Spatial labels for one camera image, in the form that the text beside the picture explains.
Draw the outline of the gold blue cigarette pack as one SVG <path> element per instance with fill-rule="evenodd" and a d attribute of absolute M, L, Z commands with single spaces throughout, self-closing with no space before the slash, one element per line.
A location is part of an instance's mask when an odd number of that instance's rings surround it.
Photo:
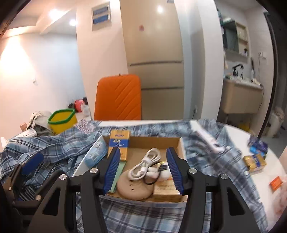
<path fill-rule="evenodd" d="M 126 161 L 128 156 L 130 131 L 129 130 L 112 130 L 109 138 L 108 154 L 114 147 L 119 148 L 121 161 Z"/>

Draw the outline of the light blue tissue packet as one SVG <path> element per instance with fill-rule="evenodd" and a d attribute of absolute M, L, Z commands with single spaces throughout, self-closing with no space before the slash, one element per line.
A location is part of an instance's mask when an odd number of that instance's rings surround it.
<path fill-rule="evenodd" d="M 92 145 L 84 158 L 84 163 L 88 168 L 96 166 L 107 154 L 107 144 L 103 136 L 100 136 Z"/>

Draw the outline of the blue plaid shirt cloth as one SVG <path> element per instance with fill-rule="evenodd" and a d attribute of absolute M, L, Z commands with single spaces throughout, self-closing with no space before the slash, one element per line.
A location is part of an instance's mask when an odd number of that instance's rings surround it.
<path fill-rule="evenodd" d="M 96 130 L 90 134 L 75 126 L 56 136 L 15 138 L 1 153 L 1 182 L 5 182 L 13 169 L 28 161 L 36 152 L 44 155 L 43 162 L 26 179 L 20 197 L 31 200 L 36 190 L 57 170 L 72 175 L 95 141 L 108 136 L 112 127 L 92 121 Z M 182 137 L 187 162 L 190 167 L 210 176 L 225 173 L 232 180 L 252 211 L 261 232 L 267 232 L 268 221 L 260 196 L 242 161 L 242 153 L 230 139 L 224 124 L 201 119 L 199 124 L 225 152 L 215 154 L 194 132 L 189 121 L 129 126 L 132 136 Z M 139 207 L 101 199 L 105 222 L 109 232 L 178 232 L 183 208 Z"/>

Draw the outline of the pile of beige clothes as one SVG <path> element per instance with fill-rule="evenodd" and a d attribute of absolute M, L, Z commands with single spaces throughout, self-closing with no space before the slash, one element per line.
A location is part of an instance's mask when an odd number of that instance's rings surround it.
<path fill-rule="evenodd" d="M 49 111 L 38 111 L 32 113 L 26 130 L 34 129 L 37 136 L 53 135 L 50 125 L 48 124 L 48 119 L 50 116 L 51 112 Z"/>

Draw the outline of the yellow bin with green rim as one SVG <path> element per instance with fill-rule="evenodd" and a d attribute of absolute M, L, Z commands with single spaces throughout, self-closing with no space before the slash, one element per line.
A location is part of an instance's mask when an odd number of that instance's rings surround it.
<path fill-rule="evenodd" d="M 75 109 L 55 111 L 49 118 L 48 124 L 54 134 L 60 134 L 77 123 Z"/>

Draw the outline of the beaded floral pouch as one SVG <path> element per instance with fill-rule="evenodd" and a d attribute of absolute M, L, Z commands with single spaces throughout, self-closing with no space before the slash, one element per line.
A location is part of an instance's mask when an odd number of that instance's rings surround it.
<path fill-rule="evenodd" d="M 85 134 L 90 134 L 96 130 L 96 126 L 93 124 L 93 122 L 86 121 L 85 119 L 81 119 L 74 126 Z"/>

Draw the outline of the white remote control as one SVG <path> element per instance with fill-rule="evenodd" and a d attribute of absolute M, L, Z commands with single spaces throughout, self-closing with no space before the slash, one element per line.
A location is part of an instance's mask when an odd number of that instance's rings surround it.
<path fill-rule="evenodd" d="M 226 150 L 225 147 L 219 144 L 207 131 L 197 129 L 196 134 L 208 145 L 212 152 L 220 154 Z"/>

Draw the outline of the gold cigarette pack on table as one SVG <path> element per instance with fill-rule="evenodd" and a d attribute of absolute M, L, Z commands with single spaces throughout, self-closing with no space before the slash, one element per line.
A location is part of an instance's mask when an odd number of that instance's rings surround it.
<path fill-rule="evenodd" d="M 260 171 L 267 165 L 261 154 L 244 156 L 243 162 L 249 172 Z"/>

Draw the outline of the round beige plush cushion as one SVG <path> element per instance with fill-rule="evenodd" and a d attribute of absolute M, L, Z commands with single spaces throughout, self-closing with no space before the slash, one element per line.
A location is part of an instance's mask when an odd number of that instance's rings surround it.
<path fill-rule="evenodd" d="M 143 179 L 131 180 L 128 177 L 129 170 L 123 172 L 117 181 L 118 194 L 132 201 L 142 201 L 149 198 L 154 191 L 154 185 L 147 185 Z"/>

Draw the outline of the small orange packet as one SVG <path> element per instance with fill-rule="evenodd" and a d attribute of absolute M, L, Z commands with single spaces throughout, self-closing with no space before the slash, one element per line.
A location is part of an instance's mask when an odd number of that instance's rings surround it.
<path fill-rule="evenodd" d="M 269 184 L 272 192 L 275 192 L 278 188 L 280 188 L 282 183 L 283 182 L 279 176 L 277 176 L 274 180 L 272 180 Z"/>

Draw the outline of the clear plastic bag with red print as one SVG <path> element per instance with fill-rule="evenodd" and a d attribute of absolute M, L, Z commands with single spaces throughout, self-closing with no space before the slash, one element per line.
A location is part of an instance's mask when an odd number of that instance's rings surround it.
<path fill-rule="evenodd" d="M 284 169 L 284 174 L 279 176 L 283 182 L 281 187 L 272 192 L 275 194 L 275 198 L 272 201 L 272 209 L 274 211 L 272 220 L 274 222 L 280 218 L 286 208 L 286 147 L 280 155 L 279 161 Z"/>

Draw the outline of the red bag on floor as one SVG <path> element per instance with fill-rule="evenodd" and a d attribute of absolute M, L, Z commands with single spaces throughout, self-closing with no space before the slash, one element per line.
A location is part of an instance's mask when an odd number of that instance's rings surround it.
<path fill-rule="evenodd" d="M 75 109 L 76 113 L 81 113 L 85 105 L 88 105 L 88 101 L 86 97 L 83 97 L 82 99 L 75 100 L 74 103 L 70 103 L 68 108 Z"/>

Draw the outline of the orange quilted chair back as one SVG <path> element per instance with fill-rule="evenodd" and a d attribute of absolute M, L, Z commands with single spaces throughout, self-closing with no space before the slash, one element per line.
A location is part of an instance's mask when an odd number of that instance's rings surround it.
<path fill-rule="evenodd" d="M 94 120 L 141 120 L 140 78 L 134 74 L 104 77 L 97 85 Z"/>

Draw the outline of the white hair dryer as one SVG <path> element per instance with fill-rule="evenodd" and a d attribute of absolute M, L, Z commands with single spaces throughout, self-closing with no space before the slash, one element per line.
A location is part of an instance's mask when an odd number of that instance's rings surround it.
<path fill-rule="evenodd" d="M 261 82 L 259 82 L 256 78 L 251 79 L 251 83 L 262 87 Z"/>

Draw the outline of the beige three-door refrigerator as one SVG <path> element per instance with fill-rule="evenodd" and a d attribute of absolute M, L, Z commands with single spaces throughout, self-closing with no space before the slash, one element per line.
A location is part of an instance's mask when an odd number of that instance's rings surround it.
<path fill-rule="evenodd" d="M 128 72 L 140 78 L 144 120 L 182 119 L 182 38 L 173 1 L 120 1 Z"/>

